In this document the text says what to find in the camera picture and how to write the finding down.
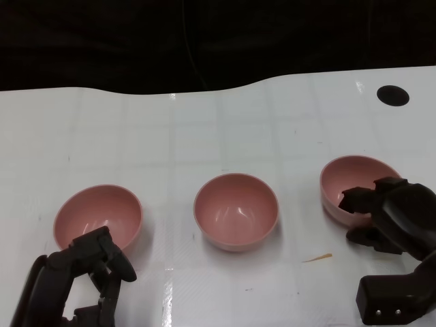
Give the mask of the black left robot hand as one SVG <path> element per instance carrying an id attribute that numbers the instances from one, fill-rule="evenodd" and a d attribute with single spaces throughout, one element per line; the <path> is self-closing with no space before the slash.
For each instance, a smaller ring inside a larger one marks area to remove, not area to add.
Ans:
<path id="1" fill-rule="evenodd" d="M 74 279 L 88 275 L 99 292 L 96 305 L 63 317 Z M 12 326 L 114 326 L 121 283 L 136 272 L 103 226 L 75 238 L 68 248 L 41 255 L 33 263 L 12 318 Z"/>

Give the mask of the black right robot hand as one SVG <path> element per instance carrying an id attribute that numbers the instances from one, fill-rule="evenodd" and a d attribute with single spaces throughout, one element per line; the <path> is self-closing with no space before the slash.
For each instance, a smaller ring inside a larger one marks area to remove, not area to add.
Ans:
<path id="1" fill-rule="evenodd" d="M 405 178 L 384 177 L 374 184 L 374 189 L 343 191 L 340 209 L 370 215 L 370 224 L 352 228 L 347 239 L 378 252 L 406 252 L 425 260 L 435 251 L 435 193 Z"/>

